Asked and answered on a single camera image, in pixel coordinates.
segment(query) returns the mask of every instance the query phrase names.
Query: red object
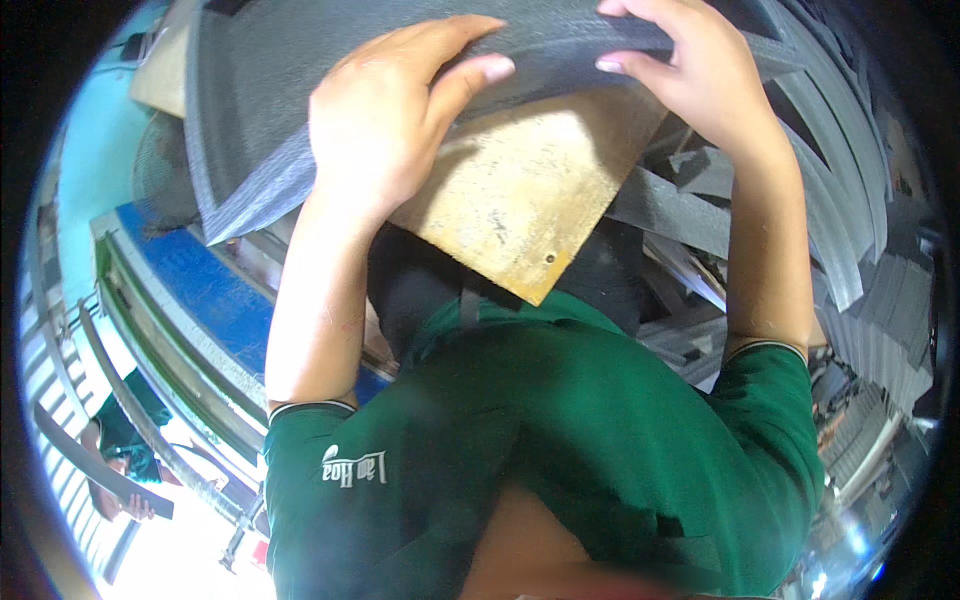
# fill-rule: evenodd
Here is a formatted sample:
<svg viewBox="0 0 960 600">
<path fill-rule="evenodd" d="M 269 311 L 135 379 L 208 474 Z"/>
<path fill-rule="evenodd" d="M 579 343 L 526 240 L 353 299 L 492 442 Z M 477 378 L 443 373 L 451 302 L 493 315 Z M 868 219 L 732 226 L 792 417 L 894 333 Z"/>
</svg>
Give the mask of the red object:
<svg viewBox="0 0 960 600">
<path fill-rule="evenodd" d="M 267 569 L 267 542 L 260 540 L 256 543 L 256 547 L 253 549 L 253 552 L 250 554 L 253 564 L 256 564 L 260 568 Z"/>
</svg>

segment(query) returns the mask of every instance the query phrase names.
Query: plywood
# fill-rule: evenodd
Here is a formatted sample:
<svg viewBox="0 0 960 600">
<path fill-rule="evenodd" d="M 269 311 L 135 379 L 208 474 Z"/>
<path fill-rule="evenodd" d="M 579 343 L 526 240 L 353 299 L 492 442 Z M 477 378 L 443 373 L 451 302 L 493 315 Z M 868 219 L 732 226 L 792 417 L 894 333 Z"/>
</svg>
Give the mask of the plywood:
<svg viewBox="0 0 960 600">
<path fill-rule="evenodd" d="M 634 84 L 471 121 L 448 135 L 422 190 L 390 220 L 539 305 L 665 115 Z"/>
</svg>

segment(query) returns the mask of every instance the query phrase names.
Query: turquoise wall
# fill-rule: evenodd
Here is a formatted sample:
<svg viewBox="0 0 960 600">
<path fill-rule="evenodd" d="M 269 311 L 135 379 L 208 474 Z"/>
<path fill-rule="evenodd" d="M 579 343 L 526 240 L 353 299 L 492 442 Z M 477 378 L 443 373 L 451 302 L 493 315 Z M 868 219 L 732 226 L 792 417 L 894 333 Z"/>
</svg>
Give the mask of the turquoise wall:
<svg viewBox="0 0 960 600">
<path fill-rule="evenodd" d="M 93 293 L 89 222 L 133 200 L 131 169 L 153 113 L 127 95 L 135 63 L 120 61 L 131 34 L 150 29 L 169 2 L 145 3 L 117 32 L 67 112 L 58 185 L 60 268 L 67 308 Z"/>
</svg>

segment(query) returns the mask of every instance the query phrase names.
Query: green t-shirt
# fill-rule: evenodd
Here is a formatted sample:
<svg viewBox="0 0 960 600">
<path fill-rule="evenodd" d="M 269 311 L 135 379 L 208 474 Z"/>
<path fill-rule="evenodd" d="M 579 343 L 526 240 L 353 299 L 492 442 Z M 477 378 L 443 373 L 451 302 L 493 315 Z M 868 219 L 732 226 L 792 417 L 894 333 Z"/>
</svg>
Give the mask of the green t-shirt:
<svg viewBox="0 0 960 600">
<path fill-rule="evenodd" d="M 157 427 L 170 422 L 173 415 L 156 396 L 143 373 L 134 369 L 124 377 L 133 396 L 140 401 L 143 410 Z M 116 396 L 110 394 L 93 419 L 100 423 L 100 455 L 105 461 L 128 457 L 127 476 L 140 483 L 159 483 L 160 469 L 154 451 L 140 437 L 127 415 L 120 408 Z"/>
<path fill-rule="evenodd" d="M 796 350 L 744 349 L 707 396 L 563 293 L 518 312 L 484 302 L 469 331 L 457 314 L 454 301 L 431 317 L 356 414 L 272 415 L 278 598 L 455 597 L 505 477 L 595 561 L 720 571 L 704 581 L 727 594 L 779 584 L 824 481 Z"/>
</svg>

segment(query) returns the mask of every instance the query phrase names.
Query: person in green shirt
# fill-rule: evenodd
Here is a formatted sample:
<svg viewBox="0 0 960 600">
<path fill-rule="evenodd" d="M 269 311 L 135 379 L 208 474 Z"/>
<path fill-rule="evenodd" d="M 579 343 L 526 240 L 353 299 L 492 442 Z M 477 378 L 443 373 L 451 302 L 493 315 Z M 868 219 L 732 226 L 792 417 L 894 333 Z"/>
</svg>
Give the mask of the person in green shirt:
<svg viewBox="0 0 960 600">
<path fill-rule="evenodd" d="M 318 175 L 270 332 L 278 598 L 760 595 L 800 554 L 824 474 L 796 158 L 719 12 L 700 0 L 604 0 L 598 11 L 673 37 L 669 64 L 620 51 L 597 67 L 640 80 L 734 164 L 729 339 L 712 392 L 575 295 L 554 290 L 534 307 L 483 293 L 463 325 L 462 269 L 421 251 L 384 258 L 396 236 L 387 217 L 417 192 L 463 107 L 514 66 L 478 57 L 433 82 L 504 25 L 486 16 L 371 40 L 311 95 Z M 398 274 L 390 284 L 385 263 Z M 360 408 L 368 292 L 401 370 Z"/>
<path fill-rule="evenodd" d="M 131 393 L 143 406 L 143 410 L 147 412 L 154 425 L 162 427 L 170 422 L 173 415 L 156 396 L 139 369 L 134 369 L 124 377 L 124 382 L 127 383 Z M 107 396 L 100 410 L 81 431 L 80 444 L 108 467 L 133 481 L 182 485 L 170 469 L 159 462 L 154 452 L 127 420 L 127 415 L 124 414 L 114 394 Z M 106 520 L 113 521 L 122 512 L 129 513 L 137 520 L 154 517 L 154 510 L 150 508 L 150 503 L 143 501 L 138 495 L 121 499 L 89 479 L 87 479 L 87 486 L 93 500 L 93 507 Z"/>
</svg>

